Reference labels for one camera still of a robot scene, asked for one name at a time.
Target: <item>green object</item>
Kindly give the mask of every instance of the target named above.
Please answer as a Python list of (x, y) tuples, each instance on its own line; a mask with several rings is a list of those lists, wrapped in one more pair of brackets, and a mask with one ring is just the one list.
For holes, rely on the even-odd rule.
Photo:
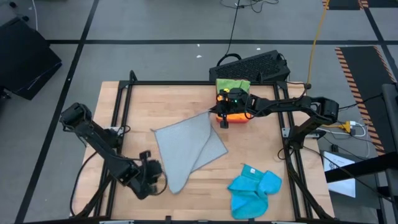
[(220, 90), (224, 90), (226, 88), (229, 90), (232, 88), (241, 88), (242, 90), (246, 91), (246, 93), (249, 93), (250, 81), (217, 78), (216, 87), (217, 87), (217, 94), (220, 93)]

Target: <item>folded cloth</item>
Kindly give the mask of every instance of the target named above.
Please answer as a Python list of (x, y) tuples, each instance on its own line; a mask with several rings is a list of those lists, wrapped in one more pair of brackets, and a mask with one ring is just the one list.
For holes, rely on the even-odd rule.
[(211, 127), (209, 113), (155, 130), (169, 189), (179, 193), (191, 172), (228, 152)]
[(217, 94), (220, 93), (220, 90), (224, 89), (232, 89), (232, 88), (241, 88), (242, 90), (249, 93), (250, 82), (247, 80), (231, 80), (225, 78), (217, 78), (216, 79), (216, 88)]
[(256, 218), (268, 209), (268, 194), (276, 194), (282, 179), (271, 171), (263, 173), (244, 165), (240, 176), (228, 186), (231, 192), (231, 213), (235, 219)]

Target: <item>black box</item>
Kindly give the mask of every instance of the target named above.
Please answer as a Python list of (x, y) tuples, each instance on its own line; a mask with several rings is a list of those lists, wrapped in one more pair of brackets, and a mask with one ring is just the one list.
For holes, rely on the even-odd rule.
[(276, 50), (213, 67), (209, 81), (217, 78), (245, 79), (250, 82), (285, 81), (290, 74), (287, 62)]
[(0, 86), (28, 100), (61, 67), (47, 41), (15, 18), (0, 27)]

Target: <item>white paper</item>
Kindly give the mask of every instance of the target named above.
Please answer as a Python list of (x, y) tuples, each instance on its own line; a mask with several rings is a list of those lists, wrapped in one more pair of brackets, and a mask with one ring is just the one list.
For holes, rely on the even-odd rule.
[[(354, 161), (345, 159), (340, 156), (336, 156), (329, 152), (324, 152), (323, 156), (330, 159), (332, 162), (334, 162), (335, 164), (337, 164), (340, 167), (355, 163)], [(323, 170), (328, 171), (328, 170), (332, 170), (332, 169), (338, 169), (338, 168), (337, 168), (337, 166), (332, 164), (329, 160), (323, 158)], [(337, 192), (339, 194), (343, 194), (343, 195), (347, 195), (347, 196), (355, 198), (355, 180), (354, 179), (341, 180), (341, 181), (329, 183), (328, 188), (329, 188), (329, 190), (331, 190), (333, 192)]]

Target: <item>orange object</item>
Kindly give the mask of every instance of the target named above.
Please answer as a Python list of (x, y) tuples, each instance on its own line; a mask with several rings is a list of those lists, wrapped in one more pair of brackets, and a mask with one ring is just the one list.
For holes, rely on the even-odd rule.
[[(220, 96), (220, 95), (217, 96), (217, 101), (220, 101), (222, 99), (223, 99), (222, 96)], [(251, 118), (251, 114), (249, 114), (249, 113), (246, 113), (246, 116), (248, 118)], [(226, 120), (230, 123), (247, 123), (249, 120), (247, 119), (246, 116), (244, 115), (244, 113), (228, 114), (226, 116)], [(221, 122), (223, 120), (223, 118), (216, 115), (216, 120), (217, 120), (217, 122)]]

